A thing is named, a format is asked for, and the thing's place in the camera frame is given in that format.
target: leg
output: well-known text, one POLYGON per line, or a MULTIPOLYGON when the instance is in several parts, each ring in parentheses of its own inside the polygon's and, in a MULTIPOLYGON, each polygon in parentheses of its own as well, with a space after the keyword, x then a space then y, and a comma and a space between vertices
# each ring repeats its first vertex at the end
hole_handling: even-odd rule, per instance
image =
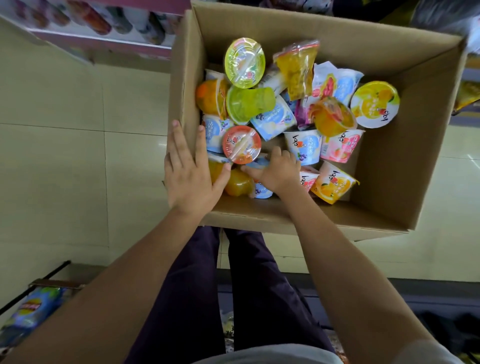
POLYGON ((235 350, 304 344, 335 352, 259 232, 225 229, 233 286, 235 350))
POLYGON ((216 285, 219 233, 197 228, 170 268, 126 363, 193 363, 225 353, 216 285))

